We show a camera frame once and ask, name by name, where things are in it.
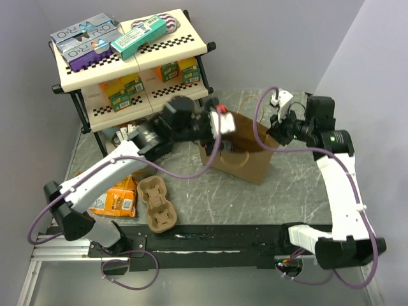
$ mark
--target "white label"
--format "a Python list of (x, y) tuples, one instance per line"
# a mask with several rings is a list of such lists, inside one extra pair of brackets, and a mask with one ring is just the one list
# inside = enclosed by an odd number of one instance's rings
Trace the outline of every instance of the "white label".
[(122, 205), (122, 209), (123, 210), (131, 210), (132, 208), (132, 200), (130, 199), (125, 199), (123, 200), (123, 205)]
[(168, 75), (168, 78), (174, 78), (177, 76), (177, 71), (174, 71)]
[(127, 106), (129, 106), (130, 105), (130, 102), (129, 101), (126, 101), (126, 102), (122, 102), (121, 104), (119, 104), (119, 107), (120, 108), (124, 108), (124, 107), (127, 107)]
[(136, 85), (136, 92), (142, 91), (143, 90), (143, 84), (139, 83)]
[(116, 44), (120, 46), (120, 48), (124, 49), (151, 30), (152, 29), (148, 25), (142, 24), (140, 27), (132, 29), (130, 32), (119, 38), (116, 41)]
[(116, 132), (117, 138), (119, 138), (119, 141), (122, 143), (125, 141), (125, 139), (123, 139), (122, 133), (120, 131)]
[(148, 21), (146, 21), (146, 24), (151, 25), (151, 24), (153, 24), (154, 22), (157, 22), (158, 20), (159, 20), (159, 19), (155, 16), (155, 17), (149, 19)]
[(106, 204), (106, 198), (108, 195), (106, 193), (102, 194), (96, 201), (92, 204), (91, 208), (104, 210)]

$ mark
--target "white wall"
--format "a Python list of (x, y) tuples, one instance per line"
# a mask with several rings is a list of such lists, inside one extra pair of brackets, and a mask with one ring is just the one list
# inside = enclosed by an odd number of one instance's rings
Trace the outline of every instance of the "white wall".
[(43, 185), (64, 177), (79, 122), (68, 97), (51, 91), (59, 77), (40, 7), (0, 7), (0, 296), (15, 306), (33, 250), (28, 226), (46, 205)]
[(337, 102), (367, 214), (388, 244), (377, 273), (385, 305), (408, 303), (407, 11), (407, 1), (366, 0), (316, 91)]
[(363, 0), (38, 0), (58, 31), (102, 11), (129, 20), (175, 8), (217, 50), (203, 57), (215, 89), (277, 84), (314, 92)]

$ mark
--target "brown paper bag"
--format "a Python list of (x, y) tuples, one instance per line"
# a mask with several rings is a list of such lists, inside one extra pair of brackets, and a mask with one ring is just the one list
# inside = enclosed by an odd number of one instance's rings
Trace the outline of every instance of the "brown paper bag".
[[(240, 113), (231, 113), (234, 116), (237, 130), (223, 136), (223, 139), (233, 144), (234, 152), (221, 151), (211, 167), (260, 185), (268, 171), (273, 153), (262, 149), (256, 142), (252, 131), (252, 119)], [(265, 145), (277, 148), (279, 144), (267, 135), (267, 130), (266, 126), (258, 123), (259, 138)], [(204, 147), (199, 145), (199, 148), (201, 161), (206, 164), (209, 156), (206, 155)]]

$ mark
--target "purple oreo box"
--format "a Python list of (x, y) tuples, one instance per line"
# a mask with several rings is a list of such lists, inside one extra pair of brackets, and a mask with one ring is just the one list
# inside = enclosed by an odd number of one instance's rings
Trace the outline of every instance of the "purple oreo box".
[(86, 53), (85, 55), (74, 59), (73, 61), (69, 62), (69, 66), (74, 72), (78, 72), (81, 69), (91, 66), (92, 64), (98, 63), (100, 60), (104, 59), (113, 54), (111, 48), (109, 50), (104, 51), (102, 53), (96, 53), (95, 51), (91, 51)]
[(74, 48), (62, 53), (62, 57), (74, 72), (78, 72), (81, 69), (97, 63), (105, 57), (113, 54), (110, 43), (121, 36), (122, 34), (116, 29), (116, 27), (112, 26), (111, 31), (108, 31), (101, 36), (85, 40), (79, 45), (75, 44)]

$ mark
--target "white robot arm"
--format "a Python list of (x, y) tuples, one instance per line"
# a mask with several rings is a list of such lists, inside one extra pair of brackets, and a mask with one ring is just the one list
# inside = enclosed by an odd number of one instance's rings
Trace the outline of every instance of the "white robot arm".
[[(51, 208), (66, 240), (85, 237), (101, 244), (112, 254), (123, 251), (126, 238), (118, 225), (94, 214), (90, 216), (89, 207), (119, 180), (144, 168), (146, 164), (143, 160), (155, 161), (170, 153), (174, 142), (213, 142), (219, 132), (222, 135), (233, 132), (235, 124), (232, 114), (217, 105), (218, 100), (213, 98), (206, 108), (197, 112), (193, 100), (174, 97), (160, 114), (138, 126), (128, 134), (128, 140), (87, 171), (61, 185), (49, 182), (44, 187), (49, 203), (66, 194)], [(210, 110), (211, 107), (218, 107), (222, 114), (219, 116)], [(87, 178), (86, 181), (78, 186), (77, 182), (83, 178)]]
[[(270, 118), (268, 133), (281, 145), (293, 139), (306, 142), (308, 147), (328, 150), (346, 167), (343, 169), (335, 158), (314, 153), (314, 159), (322, 174), (330, 204), (333, 228), (325, 233), (309, 225), (296, 222), (283, 224), (280, 243), (290, 247), (296, 245), (316, 255), (323, 269), (365, 265), (372, 260), (372, 246), (366, 224), (366, 206), (356, 204), (360, 191), (354, 168), (355, 156), (351, 137), (347, 131), (335, 130), (334, 100), (329, 97), (310, 97), (305, 109), (305, 120), (298, 120), (291, 111), (293, 96), (279, 91), (272, 95), (270, 104), (277, 108), (277, 115)], [(351, 187), (349, 178), (356, 187)], [(376, 238), (378, 252), (386, 250), (385, 240)]]

